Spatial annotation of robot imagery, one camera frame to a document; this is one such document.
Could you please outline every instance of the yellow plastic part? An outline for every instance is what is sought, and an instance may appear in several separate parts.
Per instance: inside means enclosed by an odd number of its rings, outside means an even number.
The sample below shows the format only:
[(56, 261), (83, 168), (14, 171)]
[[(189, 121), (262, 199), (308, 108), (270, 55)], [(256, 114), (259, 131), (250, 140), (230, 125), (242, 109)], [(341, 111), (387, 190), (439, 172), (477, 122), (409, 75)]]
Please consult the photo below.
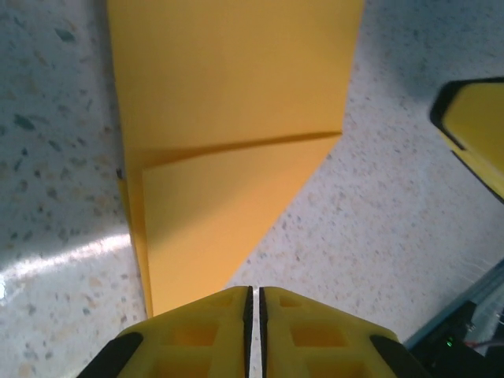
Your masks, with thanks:
[(463, 87), (443, 117), (452, 151), (495, 193), (504, 198), (504, 83), (475, 83)]
[(247, 292), (233, 287), (122, 331), (143, 341), (119, 378), (243, 378)]
[[(108, 9), (132, 239), (152, 316), (220, 289), (341, 135), (363, 1), (108, 0)], [(273, 186), (272, 174), (287, 181)], [(155, 207), (173, 209), (173, 195), (187, 209), (161, 216)], [(237, 198), (259, 204), (228, 207)], [(183, 240), (210, 232), (212, 243)], [(240, 233), (243, 243), (230, 236)]]
[(265, 287), (268, 378), (395, 378), (369, 337), (386, 328), (278, 287)]

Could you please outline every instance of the floor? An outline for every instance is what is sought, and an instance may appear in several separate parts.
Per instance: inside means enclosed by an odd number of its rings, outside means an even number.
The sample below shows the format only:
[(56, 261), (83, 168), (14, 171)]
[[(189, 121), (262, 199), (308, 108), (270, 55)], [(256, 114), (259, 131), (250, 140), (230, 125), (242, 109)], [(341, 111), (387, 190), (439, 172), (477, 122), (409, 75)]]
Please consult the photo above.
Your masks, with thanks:
[[(75, 376), (145, 318), (103, 3), (0, 0), (6, 376)], [(344, 137), (229, 286), (285, 287), (406, 339), (503, 257), (504, 206), (427, 117), (446, 81), (502, 75), (504, 2), (484, 4), (367, 1)]]

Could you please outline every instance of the speckled floor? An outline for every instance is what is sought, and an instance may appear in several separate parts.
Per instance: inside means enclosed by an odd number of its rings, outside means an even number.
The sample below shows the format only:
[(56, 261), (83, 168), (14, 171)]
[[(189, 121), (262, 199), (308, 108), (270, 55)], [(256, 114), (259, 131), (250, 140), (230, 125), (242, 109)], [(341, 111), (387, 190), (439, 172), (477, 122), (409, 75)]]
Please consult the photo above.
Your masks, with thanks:
[[(75, 376), (145, 317), (103, 3), (0, 1), (2, 376)], [(368, 1), (344, 137), (230, 285), (282, 286), (404, 339), (497, 263), (504, 206), (427, 112), (447, 80), (502, 75), (503, 24), (500, 0)]]

